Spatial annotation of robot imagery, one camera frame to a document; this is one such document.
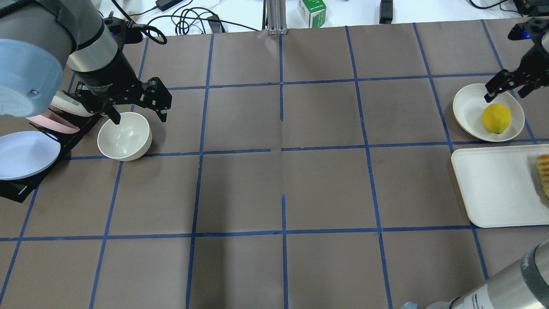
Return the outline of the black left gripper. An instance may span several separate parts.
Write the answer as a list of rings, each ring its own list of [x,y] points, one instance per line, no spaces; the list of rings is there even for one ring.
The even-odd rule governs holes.
[[[86,86],[75,91],[75,98],[89,113],[100,113],[119,125],[121,115],[115,104],[136,104],[155,111],[166,123],[172,107],[171,93],[159,77],[149,79],[143,87],[124,54],[116,54],[104,68],[92,72],[75,69],[74,73],[80,79],[79,86]]]

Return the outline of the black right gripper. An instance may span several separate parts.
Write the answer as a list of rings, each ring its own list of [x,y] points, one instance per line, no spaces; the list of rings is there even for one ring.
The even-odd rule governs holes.
[[[491,103],[497,96],[522,86],[518,90],[520,98],[525,98],[534,90],[548,86],[548,37],[544,33],[533,38],[533,46],[520,61],[519,79],[515,73],[502,69],[486,82],[485,100]]]

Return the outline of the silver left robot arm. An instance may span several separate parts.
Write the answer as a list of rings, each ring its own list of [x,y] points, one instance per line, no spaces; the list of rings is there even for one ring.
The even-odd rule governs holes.
[[[166,122],[172,96],[163,82],[137,78],[123,53],[158,29],[102,18],[90,0],[1,2],[1,114],[34,117],[47,110],[70,68],[83,90],[71,98],[87,114],[120,123],[117,104],[135,104]]]

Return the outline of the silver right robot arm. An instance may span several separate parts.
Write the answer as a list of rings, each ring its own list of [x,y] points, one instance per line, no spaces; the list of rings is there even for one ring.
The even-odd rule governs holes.
[[[453,100],[458,124],[488,142],[510,141],[525,124],[518,100],[548,86],[548,26],[544,19],[514,25],[510,40],[531,39],[533,47],[509,72],[502,69],[486,84],[461,88]],[[478,227],[548,224],[548,146],[458,149],[451,155],[465,210]],[[546,309],[548,242],[491,276],[470,292],[430,309]]]

